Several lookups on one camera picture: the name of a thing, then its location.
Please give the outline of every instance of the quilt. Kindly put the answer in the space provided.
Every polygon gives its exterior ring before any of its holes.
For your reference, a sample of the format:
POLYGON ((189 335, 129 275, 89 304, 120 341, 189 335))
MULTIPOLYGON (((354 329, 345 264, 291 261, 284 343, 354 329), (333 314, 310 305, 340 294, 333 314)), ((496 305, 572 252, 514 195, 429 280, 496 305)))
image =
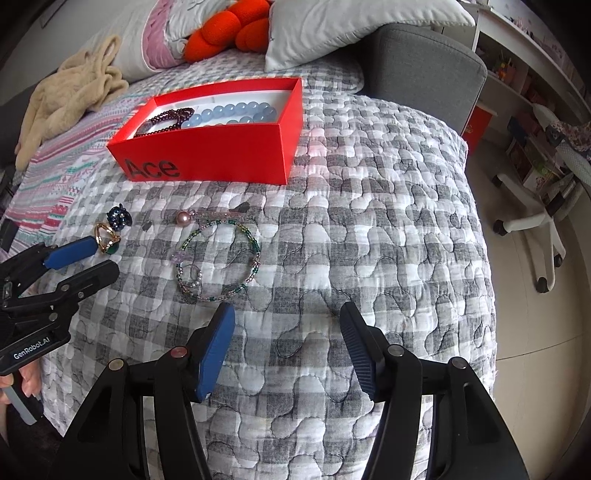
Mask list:
MULTIPOLYGON (((213 81, 220 73, 203 75, 213 81)), ((145 95, 191 84, 161 78, 145 95)), ((223 212, 247 203, 244 223, 261 245, 258 274, 231 300, 236 329, 215 390, 193 405, 215 478, 361 478, 382 405, 361 391, 353 371, 337 321, 345 301, 420 358, 463 356, 492 391, 495 302, 464 174, 465 142, 443 122, 395 103, 309 83, 303 101, 304 130, 286 186, 132 183, 106 149, 85 154, 96 167, 53 242, 91 235, 118 203, 134 224, 117 253, 41 281, 40 290, 51 291, 105 258, 121 270, 115 284, 81 302, 72 340, 44 359, 46 416, 60 433, 109 360, 157 359, 211 318, 217 304, 184 297, 171 262, 197 227, 174 222, 189 208, 223 212)), ((205 230, 187 250, 211 295, 248 270, 248 241, 229 225, 205 230)), ((424 397, 417 480, 427 467, 431 412, 424 397)), ((148 400, 145 417, 151 476, 160 479, 148 400)))

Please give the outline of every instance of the beaded bracelet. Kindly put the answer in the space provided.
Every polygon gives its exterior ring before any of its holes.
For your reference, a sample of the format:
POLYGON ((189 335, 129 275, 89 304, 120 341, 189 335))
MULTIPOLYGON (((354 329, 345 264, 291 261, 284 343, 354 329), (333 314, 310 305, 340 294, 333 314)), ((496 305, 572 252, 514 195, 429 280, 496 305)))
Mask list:
POLYGON ((240 120, 233 118, 227 121, 226 125, 274 122, 277 119, 277 110, 266 102, 250 102, 248 104, 240 102, 236 105, 229 103, 226 106, 216 105, 213 110, 206 108, 201 113, 194 113, 191 118, 182 123, 181 128, 198 127, 212 119, 224 117, 240 118, 240 120))
POLYGON ((177 110, 166 110, 165 112, 159 113, 152 118, 148 118, 143 124, 141 124, 138 129, 135 131, 134 138, 136 137, 145 137, 146 135, 158 134, 162 132, 170 132, 172 130, 179 130, 183 122, 187 121, 191 116, 195 113, 195 110, 192 108, 179 108, 177 110), (160 130, 156 130, 154 132, 150 131, 150 128, 158 125, 162 122, 175 120, 175 123, 161 128, 160 130))
POLYGON ((201 283, 201 280, 202 280, 201 271, 199 271, 196 281, 191 281, 191 282, 184 281, 183 280, 183 267, 181 265, 181 261, 177 260, 178 261, 178 263, 177 263, 178 285, 180 286, 180 288, 184 294, 190 295, 191 297, 193 297, 199 301, 222 301, 222 300, 227 300, 227 299, 233 297, 234 295, 236 295, 236 293, 240 292, 243 289, 246 289, 246 285, 248 283, 250 283, 255 278, 255 275, 258 272, 259 267, 261 266, 261 247, 259 246, 258 242, 254 238, 251 231, 248 228, 246 228, 243 224, 238 223, 236 220, 213 220, 213 221, 209 222, 208 224, 203 225, 202 227, 198 228, 197 230, 194 230, 191 233, 191 235, 189 235, 189 237, 181 245, 180 251, 184 252, 185 249, 187 248, 187 246, 189 245, 189 243, 191 242, 191 240, 193 240, 203 230, 205 230, 206 228, 213 226, 213 225, 220 225, 221 223, 227 223, 228 225, 235 225, 242 233, 244 233, 244 235, 246 235, 246 238, 248 238, 248 241, 251 244, 251 252, 254 255, 252 257, 252 261, 250 264, 251 271, 248 274, 248 276, 240 283, 240 285, 238 287, 227 292, 226 294, 219 295, 217 297, 202 297, 199 293, 196 293, 196 291, 199 288, 199 285, 201 283))

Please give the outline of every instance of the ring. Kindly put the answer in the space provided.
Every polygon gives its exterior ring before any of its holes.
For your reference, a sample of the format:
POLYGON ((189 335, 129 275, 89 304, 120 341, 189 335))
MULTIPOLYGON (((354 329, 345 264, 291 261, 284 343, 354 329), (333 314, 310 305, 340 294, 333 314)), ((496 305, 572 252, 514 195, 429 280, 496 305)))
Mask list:
POLYGON ((96 243, 99 245, 100 251, 104 254, 110 255, 114 254, 119 248, 119 241, 121 240, 121 236, 118 235, 108 223, 99 222, 95 225, 95 240, 96 243), (111 238, 109 238, 108 240, 103 238, 100 235, 101 229, 106 231, 111 236, 111 238))

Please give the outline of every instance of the finger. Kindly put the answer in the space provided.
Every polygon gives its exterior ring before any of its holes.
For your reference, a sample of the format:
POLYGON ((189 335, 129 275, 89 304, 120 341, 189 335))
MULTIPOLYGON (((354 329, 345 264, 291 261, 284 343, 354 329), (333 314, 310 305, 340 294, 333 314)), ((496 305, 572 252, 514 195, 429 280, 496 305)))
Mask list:
POLYGON ((23 380, 30 380, 34 376, 41 376, 41 367, 39 366, 39 360, 33 360, 30 364, 26 364, 24 367, 18 369, 22 375, 23 380))
POLYGON ((0 391, 0 403, 10 405, 10 400, 3 391, 0 391))
POLYGON ((30 380, 22 381, 22 392, 30 397, 31 395, 39 395, 41 391, 41 378, 34 375, 30 380))
POLYGON ((14 383, 14 377, 12 374, 6 377, 0 377, 0 388, 10 387, 14 383))

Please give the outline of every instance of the white tile floor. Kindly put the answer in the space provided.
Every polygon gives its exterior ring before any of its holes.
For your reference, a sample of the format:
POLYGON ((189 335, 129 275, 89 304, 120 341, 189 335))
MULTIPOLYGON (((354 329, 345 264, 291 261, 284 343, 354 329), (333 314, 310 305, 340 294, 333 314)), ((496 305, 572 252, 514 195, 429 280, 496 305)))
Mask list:
MULTIPOLYGON (((494 396, 531 480, 541 480, 571 439, 582 365, 582 304, 576 255, 567 255, 557 269, 554 289, 538 294, 535 272, 544 272, 539 246, 523 233, 501 237, 492 232, 495 219, 520 216, 509 192, 490 181, 505 164, 504 152, 483 141, 468 158, 466 175, 482 221, 496 295, 494 396)), ((569 238, 562 237, 567 252, 572 251, 569 238)))

